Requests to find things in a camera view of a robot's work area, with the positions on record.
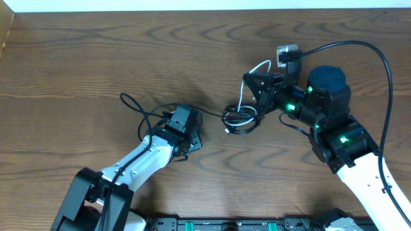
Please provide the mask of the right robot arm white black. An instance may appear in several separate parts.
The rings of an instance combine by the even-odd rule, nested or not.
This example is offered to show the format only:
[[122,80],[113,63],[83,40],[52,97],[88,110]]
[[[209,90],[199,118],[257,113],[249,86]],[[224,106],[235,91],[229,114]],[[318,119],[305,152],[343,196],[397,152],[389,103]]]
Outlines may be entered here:
[[306,89],[291,73],[246,73],[245,84],[263,115],[281,110],[310,130],[317,158],[354,193],[378,230],[410,230],[410,202],[394,181],[380,147],[350,114],[351,89],[339,67],[323,65],[308,76]]

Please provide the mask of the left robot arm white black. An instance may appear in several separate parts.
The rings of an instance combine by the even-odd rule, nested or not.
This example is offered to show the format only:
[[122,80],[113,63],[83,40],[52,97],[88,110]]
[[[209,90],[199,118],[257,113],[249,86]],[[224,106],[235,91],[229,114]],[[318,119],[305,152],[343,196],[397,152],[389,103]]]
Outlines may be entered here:
[[172,160],[184,161],[201,147],[198,132],[154,127],[115,164],[100,171],[85,167],[76,174],[52,230],[144,230],[146,219],[130,209],[134,193]]

